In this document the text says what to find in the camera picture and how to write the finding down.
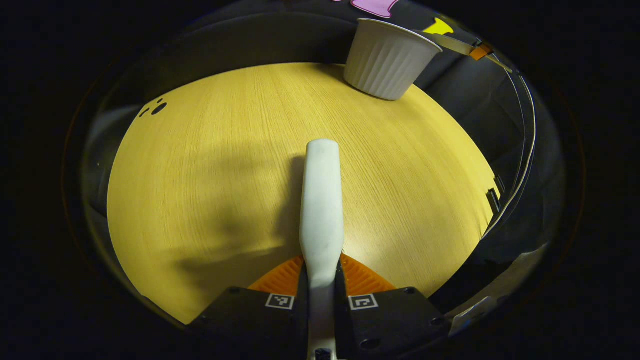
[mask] pink paper cutout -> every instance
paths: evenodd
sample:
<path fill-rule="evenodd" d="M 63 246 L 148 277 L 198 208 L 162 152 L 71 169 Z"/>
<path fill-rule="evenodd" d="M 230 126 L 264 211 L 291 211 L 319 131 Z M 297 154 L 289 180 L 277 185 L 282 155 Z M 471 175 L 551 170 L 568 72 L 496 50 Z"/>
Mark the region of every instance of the pink paper cutout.
<path fill-rule="evenodd" d="M 356 8 L 385 19 L 391 17 L 391 7 L 397 2 L 398 0 L 351 0 Z"/>

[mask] white cable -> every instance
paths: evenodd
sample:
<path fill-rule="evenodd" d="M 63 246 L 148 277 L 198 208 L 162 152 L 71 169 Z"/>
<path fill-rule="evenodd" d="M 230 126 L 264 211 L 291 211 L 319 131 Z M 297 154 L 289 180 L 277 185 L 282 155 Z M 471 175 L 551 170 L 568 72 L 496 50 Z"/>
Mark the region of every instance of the white cable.
<path fill-rule="evenodd" d="M 511 74 L 505 70 L 505 72 L 507 73 L 507 77 L 509 78 L 509 81 L 511 82 L 511 86 L 513 86 L 513 91 L 516 93 L 516 98 L 518 99 L 518 106 L 520 107 L 520 116 L 522 117 L 522 151 L 520 152 L 520 161 L 518 162 L 518 170 L 516 171 L 516 178 L 513 180 L 513 184 L 511 185 L 511 193 L 515 193 L 515 188 L 516 188 L 516 182 L 518 180 L 518 174 L 520 173 L 520 169 L 522 168 L 522 163 L 524 162 L 524 151 L 525 148 L 527 146 L 527 142 L 526 142 L 526 138 L 527 138 L 527 124 L 524 121 L 524 112 L 522 111 L 522 101 L 520 101 L 520 94 L 518 94 L 518 88 L 516 87 L 515 83 L 513 82 L 513 78 L 511 78 Z"/>
<path fill-rule="evenodd" d="M 522 84 L 524 85 L 524 88 L 527 90 L 527 95 L 529 96 L 529 101 L 531 102 L 531 111 L 533 113 L 533 141 L 532 141 L 532 144 L 531 144 L 531 150 L 529 151 L 529 156 L 527 157 L 527 164 L 525 165 L 525 168 L 524 168 L 524 174 L 525 175 L 522 177 L 522 179 L 518 183 L 518 187 L 517 187 L 516 191 L 511 195 L 511 198 L 509 198 L 507 203 L 504 205 L 504 208 L 500 212 L 500 215 L 498 215 L 498 218 L 484 232 L 484 235 L 482 236 L 482 238 L 480 240 L 483 240 L 491 232 L 491 230 L 493 230 L 493 228 L 500 222 L 500 219 L 502 218 L 502 216 L 504 215 L 506 210 L 509 208 L 509 205 L 511 204 L 511 202 L 515 198 L 515 195 L 520 191 L 520 189 L 522 188 L 522 185 L 525 183 L 525 179 L 527 179 L 526 174 L 529 171 L 529 165 L 531 164 L 531 158 L 533 157 L 533 150 L 534 150 L 535 145 L 536 145 L 536 135 L 537 135 L 536 134 L 537 133 L 537 129 L 536 129 L 537 128 L 537 126 L 536 126 L 536 107 L 535 107 L 535 105 L 533 103 L 533 97 L 531 96 L 531 92 L 529 91 L 529 87 L 527 86 L 527 83 L 524 81 L 524 78 L 522 77 L 522 75 L 518 75 L 518 77 L 522 81 Z"/>

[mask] ribbed paper cup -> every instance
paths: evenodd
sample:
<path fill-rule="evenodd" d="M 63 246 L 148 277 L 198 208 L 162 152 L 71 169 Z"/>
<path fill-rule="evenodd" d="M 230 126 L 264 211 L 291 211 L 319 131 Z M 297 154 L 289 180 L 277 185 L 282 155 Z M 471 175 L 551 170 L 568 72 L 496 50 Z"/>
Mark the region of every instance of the ribbed paper cup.
<path fill-rule="evenodd" d="M 398 100 L 442 49 L 399 26 L 358 19 L 344 79 L 356 89 L 386 100 Z"/>

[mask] round wooden tabletop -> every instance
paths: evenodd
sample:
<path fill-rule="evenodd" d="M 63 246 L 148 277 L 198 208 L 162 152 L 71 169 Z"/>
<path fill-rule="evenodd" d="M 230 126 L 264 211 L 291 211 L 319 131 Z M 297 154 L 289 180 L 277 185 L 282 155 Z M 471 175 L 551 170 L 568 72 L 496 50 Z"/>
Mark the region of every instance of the round wooden tabletop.
<path fill-rule="evenodd" d="M 493 172 L 412 86 L 397 101 L 341 65 L 285 63 L 201 79 L 148 103 L 116 156 L 109 231 L 138 291 L 183 323 L 226 287 L 301 254 L 309 141 L 340 145 L 344 253 L 425 296 L 465 262 L 493 216 Z"/>

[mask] wood grain surface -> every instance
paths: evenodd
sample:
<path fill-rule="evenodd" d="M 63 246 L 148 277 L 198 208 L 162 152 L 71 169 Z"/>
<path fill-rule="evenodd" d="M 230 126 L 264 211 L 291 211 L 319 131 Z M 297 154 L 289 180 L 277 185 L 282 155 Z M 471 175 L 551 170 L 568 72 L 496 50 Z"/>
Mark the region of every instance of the wood grain surface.
<path fill-rule="evenodd" d="M 226 287 L 301 254 L 304 155 L 316 138 L 340 144 L 345 254 L 426 296 L 457 271 L 492 217 L 491 168 L 422 90 L 377 99 L 343 69 L 234 70 L 140 111 L 113 165 L 108 219 L 142 295 L 189 323 Z"/>

